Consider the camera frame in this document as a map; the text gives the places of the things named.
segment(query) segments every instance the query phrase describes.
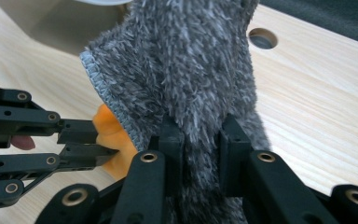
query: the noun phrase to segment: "fuzzy fabric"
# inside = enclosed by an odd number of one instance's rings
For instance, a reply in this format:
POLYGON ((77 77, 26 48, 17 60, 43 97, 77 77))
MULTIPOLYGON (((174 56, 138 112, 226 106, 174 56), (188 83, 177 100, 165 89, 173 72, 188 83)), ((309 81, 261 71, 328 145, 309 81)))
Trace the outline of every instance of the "fuzzy fabric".
POLYGON ((228 113, 269 149, 255 112, 246 29, 258 0, 138 0, 123 24, 80 57, 103 101, 139 151, 164 114, 185 135, 184 186, 168 199, 169 223, 245 223, 241 200, 218 186, 213 137, 228 113))

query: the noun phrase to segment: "skin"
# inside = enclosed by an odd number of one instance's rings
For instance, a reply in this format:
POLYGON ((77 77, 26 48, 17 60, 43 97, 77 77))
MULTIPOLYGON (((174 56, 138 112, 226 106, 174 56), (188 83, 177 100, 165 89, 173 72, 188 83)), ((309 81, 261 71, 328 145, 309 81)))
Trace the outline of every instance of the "skin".
POLYGON ((10 143, 13 147, 22 150, 30 150, 35 148, 34 139, 32 139, 31 136, 12 136, 10 143))

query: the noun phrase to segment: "light wood surface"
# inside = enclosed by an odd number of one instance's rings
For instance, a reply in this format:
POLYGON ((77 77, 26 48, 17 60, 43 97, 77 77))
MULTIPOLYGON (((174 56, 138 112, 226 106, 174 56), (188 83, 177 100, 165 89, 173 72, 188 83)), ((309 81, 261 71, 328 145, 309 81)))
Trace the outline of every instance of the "light wood surface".
MULTIPOLYGON (((249 31, 266 28, 275 49, 251 45, 259 101, 272 149, 308 186, 329 194, 336 184, 358 185, 358 42, 258 7, 249 31)), ((0 87, 28 91, 62 118, 91 119, 101 100, 78 57, 37 43, 0 9, 0 87)), ((36 138, 37 149, 59 153, 56 137, 36 138)), ((33 223, 60 189, 112 179, 101 169, 55 174, 16 205, 0 209, 0 223, 33 223)))

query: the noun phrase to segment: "wooden table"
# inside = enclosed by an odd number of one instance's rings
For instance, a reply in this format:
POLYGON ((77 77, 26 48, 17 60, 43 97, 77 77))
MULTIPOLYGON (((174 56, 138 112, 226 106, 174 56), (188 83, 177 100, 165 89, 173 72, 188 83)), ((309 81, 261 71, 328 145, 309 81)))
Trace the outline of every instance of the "wooden table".
MULTIPOLYGON (((259 101, 272 149, 308 186, 329 194, 337 184, 358 185, 358 42, 260 6, 249 31, 266 28, 274 49, 251 45, 259 101)), ((91 119, 102 103, 80 60, 26 35, 0 8, 0 87, 30 92, 62 118, 91 119)), ((36 137, 37 149, 59 153, 56 136, 36 137)), ((113 180, 101 169, 55 174, 18 203, 0 209, 0 223, 33 223, 60 189, 75 183, 103 189, 113 180)))

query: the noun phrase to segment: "white object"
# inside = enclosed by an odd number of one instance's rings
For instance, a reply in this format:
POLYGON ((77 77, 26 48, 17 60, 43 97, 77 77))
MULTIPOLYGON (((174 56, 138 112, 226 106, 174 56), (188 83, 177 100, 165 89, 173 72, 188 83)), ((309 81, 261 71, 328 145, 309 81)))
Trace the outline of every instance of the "white object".
POLYGON ((116 5, 129 3, 132 0, 76 0, 76 1, 97 5, 97 6, 116 6, 116 5))

